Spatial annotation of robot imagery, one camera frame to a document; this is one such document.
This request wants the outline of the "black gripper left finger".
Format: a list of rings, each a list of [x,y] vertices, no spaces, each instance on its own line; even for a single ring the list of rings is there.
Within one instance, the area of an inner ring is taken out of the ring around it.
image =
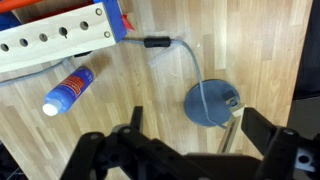
[[[143,131],[143,107],[135,106],[130,120],[130,126],[136,130]]]

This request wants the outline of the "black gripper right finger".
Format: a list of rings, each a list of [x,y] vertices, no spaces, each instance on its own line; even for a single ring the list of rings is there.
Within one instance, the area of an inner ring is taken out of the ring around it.
[[[252,107],[244,109],[241,129],[256,149],[264,155],[277,128]]]

